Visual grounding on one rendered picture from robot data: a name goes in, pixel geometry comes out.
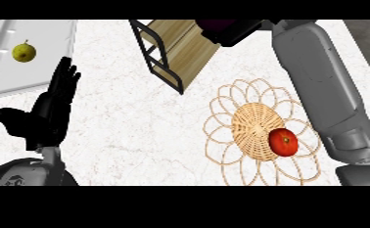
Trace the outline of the dark purple eggplant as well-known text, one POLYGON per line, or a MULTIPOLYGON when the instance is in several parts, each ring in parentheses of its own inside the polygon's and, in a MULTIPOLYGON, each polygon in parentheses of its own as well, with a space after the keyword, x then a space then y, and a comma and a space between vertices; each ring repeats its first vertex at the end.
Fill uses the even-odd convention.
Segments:
POLYGON ((203 31, 220 33, 236 21, 234 20, 196 20, 203 31))

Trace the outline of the white tray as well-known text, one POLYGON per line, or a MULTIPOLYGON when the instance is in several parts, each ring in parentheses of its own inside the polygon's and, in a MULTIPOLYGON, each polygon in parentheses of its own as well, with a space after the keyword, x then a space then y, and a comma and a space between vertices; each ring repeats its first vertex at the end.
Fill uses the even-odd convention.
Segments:
POLYGON ((0 95, 44 86, 62 57, 72 57, 75 20, 0 20, 0 95), (13 48, 28 42, 35 58, 18 62, 13 48))

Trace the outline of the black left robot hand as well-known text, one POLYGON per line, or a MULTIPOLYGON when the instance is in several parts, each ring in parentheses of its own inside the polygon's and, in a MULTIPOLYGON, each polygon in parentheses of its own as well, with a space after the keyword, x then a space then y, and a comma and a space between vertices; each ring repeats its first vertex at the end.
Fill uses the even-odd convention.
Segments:
POLYGON ((28 151, 58 147, 66 136, 71 104, 81 77, 71 63, 71 58, 60 59, 47 90, 38 95, 30 112, 0 109, 0 123, 12 136, 27 140, 28 151))

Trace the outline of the wicker flower-shaped placemat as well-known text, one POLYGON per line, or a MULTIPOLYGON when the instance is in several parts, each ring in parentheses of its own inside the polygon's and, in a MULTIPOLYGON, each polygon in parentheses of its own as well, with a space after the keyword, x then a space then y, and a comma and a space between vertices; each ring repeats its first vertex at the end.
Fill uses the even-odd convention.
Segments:
POLYGON ((205 157, 220 166, 223 181, 245 186, 304 185, 321 175, 321 138, 299 100, 283 87, 257 78, 234 80, 217 89, 203 122, 205 157), (268 146, 268 133, 289 129, 298 152, 279 156, 268 146))

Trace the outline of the dark grey appliance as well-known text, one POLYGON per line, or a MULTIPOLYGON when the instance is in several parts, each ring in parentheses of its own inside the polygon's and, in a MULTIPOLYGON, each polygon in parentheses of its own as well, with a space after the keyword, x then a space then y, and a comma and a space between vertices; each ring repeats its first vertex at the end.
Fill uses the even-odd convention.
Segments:
POLYGON ((343 23, 370 65, 370 20, 345 20, 343 23))

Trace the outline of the yellow-green pear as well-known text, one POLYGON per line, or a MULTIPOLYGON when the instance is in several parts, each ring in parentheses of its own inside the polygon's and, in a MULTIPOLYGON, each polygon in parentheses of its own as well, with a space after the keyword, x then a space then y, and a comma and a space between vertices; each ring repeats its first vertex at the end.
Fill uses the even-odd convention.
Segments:
POLYGON ((12 57, 21 63, 30 62, 35 56, 37 49, 28 42, 19 44, 12 50, 12 57))

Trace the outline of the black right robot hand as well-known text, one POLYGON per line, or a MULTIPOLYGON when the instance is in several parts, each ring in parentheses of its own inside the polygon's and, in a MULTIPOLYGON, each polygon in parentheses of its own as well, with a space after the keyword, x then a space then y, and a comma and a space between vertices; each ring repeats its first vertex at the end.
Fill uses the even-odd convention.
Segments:
POLYGON ((202 36, 223 47, 233 47, 257 30, 271 30, 270 20, 234 20, 220 32, 202 31, 202 36))

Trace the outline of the black-framed wooden tiered shelf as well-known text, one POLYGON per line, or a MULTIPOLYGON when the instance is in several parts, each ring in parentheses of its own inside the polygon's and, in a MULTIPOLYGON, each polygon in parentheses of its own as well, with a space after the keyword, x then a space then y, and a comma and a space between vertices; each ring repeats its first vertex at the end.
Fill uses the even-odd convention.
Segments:
POLYGON ((150 73, 183 94, 220 45, 201 35, 195 20, 128 23, 150 73))

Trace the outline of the red tomato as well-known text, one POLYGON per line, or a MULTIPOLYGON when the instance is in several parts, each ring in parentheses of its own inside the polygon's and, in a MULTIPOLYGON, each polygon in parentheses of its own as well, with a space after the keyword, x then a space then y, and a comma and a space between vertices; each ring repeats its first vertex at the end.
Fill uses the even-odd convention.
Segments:
POLYGON ((298 138, 286 128, 277 128, 268 133, 268 146, 282 157, 290 157, 298 152, 298 138))

